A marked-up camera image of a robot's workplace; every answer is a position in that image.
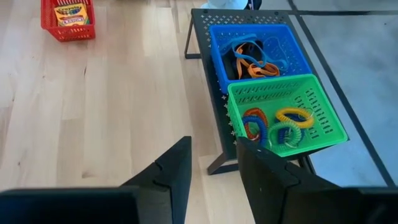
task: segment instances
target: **yellow spiral keychain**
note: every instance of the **yellow spiral keychain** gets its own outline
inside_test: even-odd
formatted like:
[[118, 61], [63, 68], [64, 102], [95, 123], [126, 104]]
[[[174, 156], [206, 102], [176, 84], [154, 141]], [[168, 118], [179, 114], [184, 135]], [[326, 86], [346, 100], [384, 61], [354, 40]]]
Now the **yellow spiral keychain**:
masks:
[[[305, 121], [294, 121], [288, 118], [285, 114], [298, 114], [305, 118]], [[301, 108], [284, 108], [276, 112], [276, 118], [279, 121], [291, 121], [295, 123], [299, 128], [311, 128], [314, 124], [314, 118], [312, 114]]]

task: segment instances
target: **wooden floor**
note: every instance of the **wooden floor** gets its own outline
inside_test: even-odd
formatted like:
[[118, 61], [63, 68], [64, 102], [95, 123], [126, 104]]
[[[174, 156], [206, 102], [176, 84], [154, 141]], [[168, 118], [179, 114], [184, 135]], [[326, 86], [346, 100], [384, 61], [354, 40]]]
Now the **wooden floor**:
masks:
[[[220, 153], [199, 60], [185, 60], [202, 0], [95, 0], [97, 38], [61, 44], [40, 1], [0, 1], [0, 190], [117, 186], [193, 136], [187, 223], [254, 223]], [[197, 51], [193, 39], [190, 50]]]

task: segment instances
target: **blue lanyard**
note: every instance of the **blue lanyard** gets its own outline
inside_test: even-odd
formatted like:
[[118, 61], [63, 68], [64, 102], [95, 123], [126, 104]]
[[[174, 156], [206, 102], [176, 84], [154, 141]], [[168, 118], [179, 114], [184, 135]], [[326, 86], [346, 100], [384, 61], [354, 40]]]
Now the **blue lanyard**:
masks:
[[[269, 37], [268, 39], [266, 39], [263, 42], [263, 47], [265, 46], [264, 43], [266, 41], [268, 41], [269, 39], [271, 39], [271, 38], [275, 38], [278, 41], [278, 46], [281, 49], [281, 51], [283, 52], [285, 58], [287, 59], [286, 53], [283, 50], [283, 48], [280, 46], [280, 42], [279, 42], [279, 39], [277, 37]], [[220, 47], [221, 56], [224, 56], [225, 54], [227, 54], [232, 49], [236, 58], [243, 58], [243, 59], [245, 59], [245, 60], [247, 60], [249, 62], [252, 62], [253, 64], [255, 64], [259, 68], [262, 68], [262, 67], [266, 66], [267, 63], [281, 63], [283, 66], [282, 66], [282, 68], [279, 68], [279, 70], [281, 70], [281, 71], [286, 71], [287, 70], [289, 65], [288, 65], [286, 60], [284, 60], [284, 59], [274, 60], [274, 59], [268, 57], [268, 55], [265, 53], [265, 51], [263, 51], [263, 49], [261, 49], [260, 46], [258, 46], [256, 44], [255, 40], [258, 40], [256, 34], [248, 34], [248, 35], [243, 35], [241, 37], [232, 38], [229, 41], [227, 41], [227, 43], [223, 44]], [[239, 54], [239, 53], [237, 53], [235, 51], [235, 48], [237, 46], [242, 45], [244, 43], [253, 44], [254, 46], [256, 46], [260, 50], [262, 63], [259, 63], [258, 60], [254, 59], [251, 56], [244, 55], [244, 54]]]

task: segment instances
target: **green basket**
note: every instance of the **green basket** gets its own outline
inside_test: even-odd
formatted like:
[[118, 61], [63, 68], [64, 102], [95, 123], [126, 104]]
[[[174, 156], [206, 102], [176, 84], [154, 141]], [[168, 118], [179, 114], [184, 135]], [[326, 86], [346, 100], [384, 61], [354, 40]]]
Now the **green basket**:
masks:
[[313, 127], [305, 129], [304, 138], [297, 147], [274, 151], [279, 156], [285, 157], [321, 149], [348, 139], [315, 75], [294, 75], [233, 83], [228, 87], [228, 94], [228, 113], [237, 137], [247, 137], [242, 117], [248, 109], [260, 108], [266, 114], [269, 125], [275, 123], [276, 111], [282, 108], [312, 109], [315, 119]]

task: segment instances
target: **blue basket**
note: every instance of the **blue basket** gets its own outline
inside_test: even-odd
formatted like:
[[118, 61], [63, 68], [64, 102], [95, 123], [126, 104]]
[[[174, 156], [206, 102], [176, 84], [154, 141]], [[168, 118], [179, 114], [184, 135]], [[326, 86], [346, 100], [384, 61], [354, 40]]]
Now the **blue basket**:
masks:
[[287, 68], [280, 71], [280, 75], [301, 75], [312, 73], [303, 52], [301, 51], [292, 31], [284, 24], [237, 24], [237, 25], [213, 25], [210, 26], [211, 36], [211, 57], [216, 68], [216, 74], [220, 83], [221, 91], [228, 92], [228, 85], [237, 82], [246, 82], [252, 79], [229, 80], [225, 72], [220, 49], [232, 38], [248, 34], [256, 34], [257, 38], [264, 44], [264, 51], [273, 60], [285, 60]]

